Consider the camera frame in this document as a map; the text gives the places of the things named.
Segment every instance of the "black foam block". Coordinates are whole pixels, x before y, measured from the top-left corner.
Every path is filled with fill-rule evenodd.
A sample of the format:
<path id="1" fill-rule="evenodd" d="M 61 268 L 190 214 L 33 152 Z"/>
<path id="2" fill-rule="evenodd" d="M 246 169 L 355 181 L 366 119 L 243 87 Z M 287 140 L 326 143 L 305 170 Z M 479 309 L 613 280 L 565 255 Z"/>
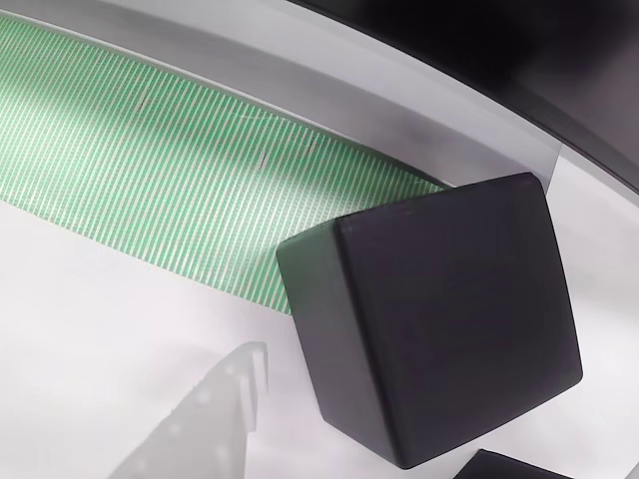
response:
<path id="1" fill-rule="evenodd" d="M 283 242 L 278 261 L 324 420 L 401 468 L 581 379 L 530 174 L 333 220 Z"/>
<path id="2" fill-rule="evenodd" d="M 454 479 L 570 479 L 525 462 L 480 449 Z"/>

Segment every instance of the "green mesh belt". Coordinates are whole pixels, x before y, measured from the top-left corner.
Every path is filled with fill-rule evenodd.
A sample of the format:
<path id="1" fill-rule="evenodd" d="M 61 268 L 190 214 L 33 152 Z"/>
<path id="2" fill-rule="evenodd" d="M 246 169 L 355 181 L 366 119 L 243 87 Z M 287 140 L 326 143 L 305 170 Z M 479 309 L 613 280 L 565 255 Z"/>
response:
<path id="1" fill-rule="evenodd" d="M 278 243 L 439 187 L 364 148 L 0 16 L 0 201 L 279 311 Z"/>

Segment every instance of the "black cube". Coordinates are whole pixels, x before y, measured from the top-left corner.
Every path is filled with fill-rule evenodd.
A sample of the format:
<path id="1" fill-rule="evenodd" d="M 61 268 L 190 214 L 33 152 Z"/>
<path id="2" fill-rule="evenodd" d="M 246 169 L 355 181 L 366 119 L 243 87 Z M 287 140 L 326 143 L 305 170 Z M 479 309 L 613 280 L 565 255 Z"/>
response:
<path id="1" fill-rule="evenodd" d="M 278 262 L 324 420 L 403 469 L 582 377 L 530 174 L 338 218 Z"/>
<path id="2" fill-rule="evenodd" d="M 570 479 L 520 462 L 511 457 L 480 449 L 455 479 Z"/>

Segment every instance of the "cube face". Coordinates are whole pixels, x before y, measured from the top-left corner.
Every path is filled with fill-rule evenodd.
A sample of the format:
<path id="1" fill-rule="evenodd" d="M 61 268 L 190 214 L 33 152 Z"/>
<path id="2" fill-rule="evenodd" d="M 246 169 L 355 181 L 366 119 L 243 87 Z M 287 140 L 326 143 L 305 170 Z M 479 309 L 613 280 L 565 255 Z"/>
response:
<path id="1" fill-rule="evenodd" d="M 447 452 L 580 380 L 561 258 L 532 175 L 379 207 L 321 229 L 322 240 L 311 230 L 279 250 L 319 406 L 327 422 L 375 452 L 372 438 L 385 435 L 391 453 L 381 455 L 397 466 Z M 326 241 L 339 269 L 323 266 L 318 244 Z M 358 351 L 365 368 L 343 354 L 342 368 L 327 374 L 321 355 L 338 336 L 339 349 Z M 340 383 L 362 375 L 373 385 L 366 394 L 340 392 Z M 363 416 L 344 427 L 339 409 L 350 398 L 380 411 L 376 432 L 359 433 L 358 424 L 370 422 Z"/>
<path id="2" fill-rule="evenodd" d="M 455 479 L 569 479 L 494 452 L 479 450 Z"/>

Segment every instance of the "white surface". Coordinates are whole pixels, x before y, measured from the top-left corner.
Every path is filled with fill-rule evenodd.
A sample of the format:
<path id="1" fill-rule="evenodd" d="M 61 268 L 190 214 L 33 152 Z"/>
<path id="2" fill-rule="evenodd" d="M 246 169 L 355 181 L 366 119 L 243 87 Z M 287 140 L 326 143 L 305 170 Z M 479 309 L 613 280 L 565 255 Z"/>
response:
<path id="1" fill-rule="evenodd" d="M 250 479 L 451 479 L 479 447 L 625 478 L 639 459 L 639 209 L 565 155 L 576 165 L 560 160 L 548 200 L 584 379 L 407 472 L 322 422 L 290 317 L 0 204 L 0 477 L 106 477 L 222 355 L 260 340 L 271 389 Z"/>

